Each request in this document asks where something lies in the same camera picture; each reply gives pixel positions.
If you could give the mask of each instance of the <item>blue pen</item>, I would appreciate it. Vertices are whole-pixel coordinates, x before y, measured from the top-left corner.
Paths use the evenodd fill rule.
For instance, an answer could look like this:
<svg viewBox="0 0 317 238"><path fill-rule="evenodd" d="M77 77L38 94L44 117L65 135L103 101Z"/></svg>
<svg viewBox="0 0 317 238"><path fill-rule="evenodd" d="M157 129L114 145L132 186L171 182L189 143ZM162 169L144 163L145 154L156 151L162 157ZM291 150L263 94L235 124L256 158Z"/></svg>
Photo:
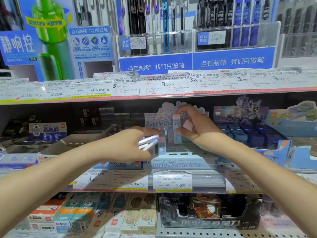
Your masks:
<svg viewBox="0 0 317 238"><path fill-rule="evenodd" d="M252 15L252 24L257 24L260 22L260 13L261 13L261 0L254 0L255 4L253 7L253 15ZM250 33L250 46L255 46L257 43L257 35L259 32L259 26L251 27Z"/></svg>
<svg viewBox="0 0 317 238"><path fill-rule="evenodd" d="M233 25L241 25L243 0L236 0L236 9ZM240 42L240 28L235 28L232 35L232 47L238 47Z"/></svg>
<svg viewBox="0 0 317 238"><path fill-rule="evenodd" d="M243 20L242 20L242 24L244 24L244 25L250 24L251 2L252 2L252 0L244 0ZM241 47L245 47L248 45L249 30L250 30L249 27L242 28L241 44L240 44Z"/></svg>
<svg viewBox="0 0 317 238"><path fill-rule="evenodd" d="M163 0L162 2L162 16L163 16L163 30L164 32L169 32L169 20L168 20L168 0ZM170 37L169 35L164 35L164 51L165 53L170 52Z"/></svg>

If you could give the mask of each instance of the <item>white eraser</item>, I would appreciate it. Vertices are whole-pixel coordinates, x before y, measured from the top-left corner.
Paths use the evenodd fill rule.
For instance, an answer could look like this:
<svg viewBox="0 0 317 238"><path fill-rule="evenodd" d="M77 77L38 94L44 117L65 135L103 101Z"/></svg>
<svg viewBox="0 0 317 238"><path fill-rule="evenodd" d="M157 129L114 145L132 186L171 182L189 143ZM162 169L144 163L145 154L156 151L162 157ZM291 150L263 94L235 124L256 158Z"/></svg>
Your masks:
<svg viewBox="0 0 317 238"><path fill-rule="evenodd" d="M159 139L159 135L153 135L153 136L150 136L148 138L145 138L145 139L142 139L142 140L139 140L139 145L141 144L147 144L147 143L151 143L153 140L155 139Z"/></svg>
<svg viewBox="0 0 317 238"><path fill-rule="evenodd" d="M189 120L186 120L183 124L183 127L188 129L189 131L193 131L194 130L194 125L192 122L190 122Z"/></svg>
<svg viewBox="0 0 317 238"><path fill-rule="evenodd" d="M143 148L145 148L146 146L148 146L148 143L142 144L142 145L138 146L138 148L139 148L139 149L143 149Z"/></svg>
<svg viewBox="0 0 317 238"><path fill-rule="evenodd" d="M150 143L148 146L146 146L143 150L148 150L148 149L154 147L157 143L158 143L158 140L155 139L152 141L152 143Z"/></svg>

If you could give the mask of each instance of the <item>test paper with scribbles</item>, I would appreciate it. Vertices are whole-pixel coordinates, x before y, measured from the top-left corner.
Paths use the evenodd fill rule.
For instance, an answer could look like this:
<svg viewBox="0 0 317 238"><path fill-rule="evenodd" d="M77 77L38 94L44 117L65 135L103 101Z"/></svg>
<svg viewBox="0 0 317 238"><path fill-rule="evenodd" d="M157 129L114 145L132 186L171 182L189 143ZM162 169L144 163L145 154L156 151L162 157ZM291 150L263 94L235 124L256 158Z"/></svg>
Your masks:
<svg viewBox="0 0 317 238"><path fill-rule="evenodd" d="M133 49L146 49L145 37L131 37L130 47Z"/></svg>

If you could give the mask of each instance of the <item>right hand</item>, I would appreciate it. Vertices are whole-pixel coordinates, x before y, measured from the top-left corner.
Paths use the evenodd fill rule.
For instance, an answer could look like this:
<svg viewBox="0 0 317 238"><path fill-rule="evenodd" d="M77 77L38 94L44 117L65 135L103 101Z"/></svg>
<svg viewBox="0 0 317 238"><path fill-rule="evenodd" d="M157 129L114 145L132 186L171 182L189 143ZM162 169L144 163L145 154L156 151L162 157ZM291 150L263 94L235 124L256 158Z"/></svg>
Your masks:
<svg viewBox="0 0 317 238"><path fill-rule="evenodd" d="M180 107L176 111L176 114L181 114L185 111L190 116L188 120L193 123L194 131L189 131L181 127L177 132L180 132L183 136L204 150L216 154L221 153L224 146L232 139L224 134L207 115L200 114L191 105Z"/></svg>

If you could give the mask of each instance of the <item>hand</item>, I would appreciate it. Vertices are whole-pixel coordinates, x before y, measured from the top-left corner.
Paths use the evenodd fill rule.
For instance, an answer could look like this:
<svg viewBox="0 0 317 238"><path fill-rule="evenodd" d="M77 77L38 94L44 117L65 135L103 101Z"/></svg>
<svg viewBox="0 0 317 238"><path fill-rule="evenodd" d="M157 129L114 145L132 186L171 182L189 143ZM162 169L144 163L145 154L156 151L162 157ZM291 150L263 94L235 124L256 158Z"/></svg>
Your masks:
<svg viewBox="0 0 317 238"><path fill-rule="evenodd" d="M143 136L161 135L163 133L159 129L134 126L110 137L95 141L93 145L96 150L95 153L97 152L96 156L101 162L130 163L137 160L149 160L150 152L138 148L139 139Z"/></svg>
<svg viewBox="0 0 317 238"><path fill-rule="evenodd" d="M200 148L216 154L221 153L224 145L232 139L224 134L207 115L200 114L191 105L180 107L176 111L176 114L181 114L185 111L187 111L190 116L188 120L193 123L194 131L189 131L183 127L177 131Z"/></svg>

